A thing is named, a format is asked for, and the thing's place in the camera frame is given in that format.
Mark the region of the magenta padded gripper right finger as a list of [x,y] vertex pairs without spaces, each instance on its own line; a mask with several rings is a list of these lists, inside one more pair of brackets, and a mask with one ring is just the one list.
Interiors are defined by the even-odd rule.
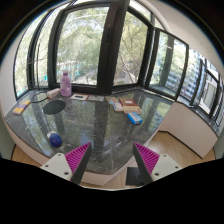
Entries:
[[133,155],[140,172],[140,181],[143,185],[164,178],[182,167],[168,154],[157,154],[138,143],[133,144]]

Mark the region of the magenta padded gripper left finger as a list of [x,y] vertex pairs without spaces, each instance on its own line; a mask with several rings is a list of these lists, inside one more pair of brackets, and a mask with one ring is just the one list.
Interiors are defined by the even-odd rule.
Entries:
[[55,154],[51,159],[43,164],[41,168],[51,174],[79,185],[86,170],[91,153],[91,143],[86,143],[66,154]]

